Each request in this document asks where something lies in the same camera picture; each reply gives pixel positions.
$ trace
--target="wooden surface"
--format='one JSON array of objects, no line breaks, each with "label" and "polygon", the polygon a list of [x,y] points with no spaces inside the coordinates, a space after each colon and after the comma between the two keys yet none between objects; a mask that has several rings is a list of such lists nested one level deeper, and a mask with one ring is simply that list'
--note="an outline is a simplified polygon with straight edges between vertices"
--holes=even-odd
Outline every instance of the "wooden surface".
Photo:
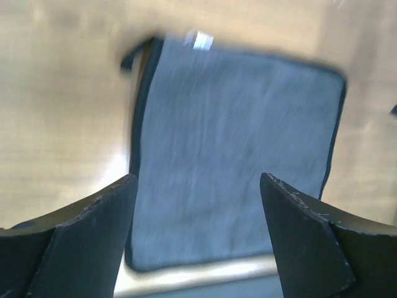
[{"label": "wooden surface", "polygon": [[[2,0],[0,227],[126,173],[136,70],[121,74],[120,58],[153,34],[190,29],[340,68],[349,90],[323,199],[397,224],[396,0]],[[268,266],[256,258],[214,274]],[[159,277],[122,266],[116,291],[198,282],[208,270]]]}]

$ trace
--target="white tag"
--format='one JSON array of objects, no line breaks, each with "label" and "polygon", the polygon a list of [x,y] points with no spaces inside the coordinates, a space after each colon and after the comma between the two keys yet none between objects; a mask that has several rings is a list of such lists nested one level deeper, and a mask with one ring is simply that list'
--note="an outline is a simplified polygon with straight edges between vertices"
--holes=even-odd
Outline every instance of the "white tag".
[{"label": "white tag", "polygon": [[208,51],[212,46],[212,41],[213,41],[213,36],[198,31],[196,36],[196,41],[194,42],[193,45],[193,49]]}]

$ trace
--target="fabric label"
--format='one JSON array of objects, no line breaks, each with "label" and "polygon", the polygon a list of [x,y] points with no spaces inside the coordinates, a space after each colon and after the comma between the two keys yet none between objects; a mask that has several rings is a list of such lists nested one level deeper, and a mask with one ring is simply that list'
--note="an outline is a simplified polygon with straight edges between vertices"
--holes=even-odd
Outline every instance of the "fabric label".
[{"label": "fabric label", "polygon": [[198,31],[196,40],[193,45],[193,49],[208,51],[212,46],[212,42],[213,42],[213,36]]}]

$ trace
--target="scratched surface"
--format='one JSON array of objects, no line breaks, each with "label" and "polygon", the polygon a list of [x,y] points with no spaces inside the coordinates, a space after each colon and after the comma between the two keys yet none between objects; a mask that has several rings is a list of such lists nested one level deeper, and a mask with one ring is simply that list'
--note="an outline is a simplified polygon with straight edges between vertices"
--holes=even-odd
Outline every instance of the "scratched surface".
[{"label": "scratched surface", "polygon": [[[2,0],[0,227],[70,204],[127,171],[133,78],[119,59],[140,40],[200,29],[215,42],[340,68],[349,90],[324,201],[397,224],[397,1]],[[141,276],[155,291],[274,270],[272,258]]]}]

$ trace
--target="gray fabric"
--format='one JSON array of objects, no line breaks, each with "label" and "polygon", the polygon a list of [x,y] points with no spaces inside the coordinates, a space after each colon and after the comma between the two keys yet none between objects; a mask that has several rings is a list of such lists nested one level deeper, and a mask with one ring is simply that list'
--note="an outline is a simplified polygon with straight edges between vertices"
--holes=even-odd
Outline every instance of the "gray fabric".
[{"label": "gray fabric", "polygon": [[343,85],[320,68],[167,39],[143,120],[133,267],[272,253],[261,173],[319,197]]},{"label": "gray fabric", "polygon": [[[138,298],[124,295],[115,298]],[[139,296],[139,298],[283,298],[278,276],[245,279],[211,286]]]}]

